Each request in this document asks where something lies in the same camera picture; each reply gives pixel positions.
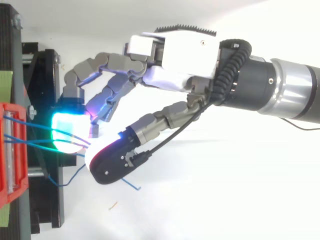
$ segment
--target blue light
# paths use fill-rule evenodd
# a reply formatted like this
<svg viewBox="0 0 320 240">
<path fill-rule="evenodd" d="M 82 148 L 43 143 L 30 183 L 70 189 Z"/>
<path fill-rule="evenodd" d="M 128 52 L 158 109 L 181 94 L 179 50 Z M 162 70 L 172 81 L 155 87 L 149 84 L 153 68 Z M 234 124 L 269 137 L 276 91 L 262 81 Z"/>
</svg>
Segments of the blue light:
<svg viewBox="0 0 320 240">
<path fill-rule="evenodd" d="M 90 116 L 88 115 L 61 112 L 54 113 L 51 122 L 51 127 L 53 129 L 65 131 L 85 140 L 87 140 L 89 137 L 90 125 L 91 121 Z M 84 144 L 81 140 L 75 139 L 60 132 L 56 132 L 54 130 L 51 132 L 51 135 L 53 140 L 61 139 L 72 141 L 78 144 Z M 67 154 L 75 153 L 82 149 L 81 146 L 61 141 L 54 141 L 53 144 L 60 152 Z"/>
</svg>

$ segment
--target black metal frame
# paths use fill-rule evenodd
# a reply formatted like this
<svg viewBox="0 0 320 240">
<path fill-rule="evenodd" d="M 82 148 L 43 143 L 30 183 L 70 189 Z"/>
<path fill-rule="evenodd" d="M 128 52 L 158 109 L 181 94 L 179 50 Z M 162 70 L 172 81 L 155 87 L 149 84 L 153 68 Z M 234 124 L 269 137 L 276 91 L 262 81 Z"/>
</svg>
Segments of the black metal frame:
<svg viewBox="0 0 320 240">
<path fill-rule="evenodd" d="M 28 121 L 50 126 L 52 109 L 60 96 L 57 53 L 53 49 L 38 51 L 36 42 L 22 43 L 21 30 L 13 26 L 17 14 L 11 5 L 0 4 L 0 71 L 13 72 L 11 102 L 37 110 Z M 22 64 L 22 53 L 33 54 L 30 64 Z M 27 129 L 27 139 L 49 138 L 50 131 Z M 76 156 L 30 147 L 27 154 L 28 166 L 41 167 L 44 176 L 29 177 L 29 189 L 10 203 L 9 225 L 0 228 L 1 240 L 30 240 L 31 234 L 40 232 L 40 223 L 51 223 L 52 228 L 64 223 L 63 188 L 53 185 L 48 175 L 62 184 L 62 168 L 76 166 Z"/>
<path fill-rule="evenodd" d="M 34 119 L 29 121 L 49 127 L 52 110 L 58 100 L 57 96 L 60 96 L 59 65 L 55 62 L 57 53 L 53 49 L 38 51 L 38 44 L 27 42 L 22 44 L 22 53 L 33 55 L 31 63 L 23 65 L 27 95 L 37 111 Z M 50 139 L 51 132 L 29 128 L 27 136 L 30 139 Z M 54 148 L 52 143 L 48 143 L 47 147 Z M 51 223 L 52 228 L 60 228 L 65 221 L 64 191 L 47 178 L 50 175 L 57 183 L 62 184 L 62 167 L 76 166 L 76 156 L 33 147 L 28 147 L 27 153 L 28 166 L 41 167 L 44 173 L 44 177 L 29 177 L 31 233 L 40 233 L 41 223 Z"/>
</svg>

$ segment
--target robotic hand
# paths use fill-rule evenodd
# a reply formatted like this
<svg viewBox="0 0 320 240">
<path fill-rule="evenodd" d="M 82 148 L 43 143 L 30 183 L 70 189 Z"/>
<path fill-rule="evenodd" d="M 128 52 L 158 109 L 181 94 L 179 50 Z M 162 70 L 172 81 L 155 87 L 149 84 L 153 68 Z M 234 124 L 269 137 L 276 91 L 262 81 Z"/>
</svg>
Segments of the robotic hand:
<svg viewBox="0 0 320 240">
<path fill-rule="evenodd" d="M 141 117 L 113 143 L 88 148 L 86 164 L 98 183 L 113 183 L 145 163 L 212 104 L 320 123 L 320 68 L 251 56 L 248 42 L 218 42 L 215 36 L 214 31 L 184 25 L 157 28 L 153 33 L 132 36 L 124 55 L 99 53 L 65 75 L 59 104 L 81 109 L 81 86 L 102 71 L 116 73 L 85 106 L 93 136 L 98 134 L 97 121 L 108 122 L 120 98 L 136 84 L 187 93 L 186 102 Z M 161 131 L 174 128 L 179 129 L 152 150 L 135 152 Z"/>
</svg>

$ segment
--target black cable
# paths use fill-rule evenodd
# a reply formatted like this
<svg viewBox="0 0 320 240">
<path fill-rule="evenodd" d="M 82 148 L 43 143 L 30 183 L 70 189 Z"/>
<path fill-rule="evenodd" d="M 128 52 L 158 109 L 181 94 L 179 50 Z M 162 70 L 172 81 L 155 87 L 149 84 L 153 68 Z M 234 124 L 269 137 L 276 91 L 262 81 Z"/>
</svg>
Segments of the black cable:
<svg viewBox="0 0 320 240">
<path fill-rule="evenodd" d="M 303 131 L 315 131 L 315 130 L 320 130 L 320 128 L 302 128 L 300 126 L 295 125 L 294 123 L 290 122 L 289 120 L 285 118 L 280 118 L 283 121 L 287 122 L 288 124 L 291 124 L 292 126 L 296 127 L 297 129 L 303 130 Z"/>
<path fill-rule="evenodd" d="M 210 101 L 216 106 L 223 104 L 226 100 L 231 91 L 236 74 L 238 74 L 238 71 L 246 63 L 252 51 L 250 43 L 241 39 L 224 40 L 220 42 L 220 49 L 232 49 L 235 44 L 238 45 L 236 52 L 227 60 L 222 70 L 213 80 Z"/>
<path fill-rule="evenodd" d="M 179 133 L 181 133 L 186 127 L 188 127 L 197 117 L 200 116 L 208 107 L 212 105 L 211 102 L 207 103 L 203 106 L 200 110 L 198 110 L 188 121 L 185 122 L 178 130 L 176 130 L 174 133 L 172 133 L 169 137 L 167 137 L 165 140 L 160 142 L 157 146 L 152 148 L 150 151 L 148 151 L 148 157 L 150 157 L 153 153 L 158 151 L 160 148 L 162 148 L 164 145 L 166 145 L 168 142 L 170 142 L 174 137 L 176 137 Z"/>
</svg>

